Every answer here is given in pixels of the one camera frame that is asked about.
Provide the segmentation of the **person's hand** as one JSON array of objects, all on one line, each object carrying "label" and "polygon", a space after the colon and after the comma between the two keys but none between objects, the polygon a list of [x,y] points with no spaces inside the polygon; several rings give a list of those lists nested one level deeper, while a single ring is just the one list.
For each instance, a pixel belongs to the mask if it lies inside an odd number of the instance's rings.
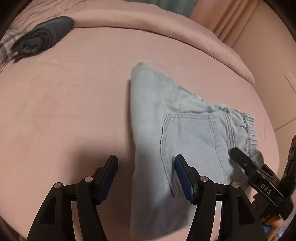
[{"label": "person's hand", "polygon": [[[252,206],[257,211],[259,209],[259,194],[255,194],[253,198],[254,200],[252,202]],[[264,217],[263,220],[265,221],[265,225],[271,226],[269,231],[266,233],[267,239],[269,241],[279,240],[277,233],[279,229],[282,227],[284,220],[279,215]]]}]

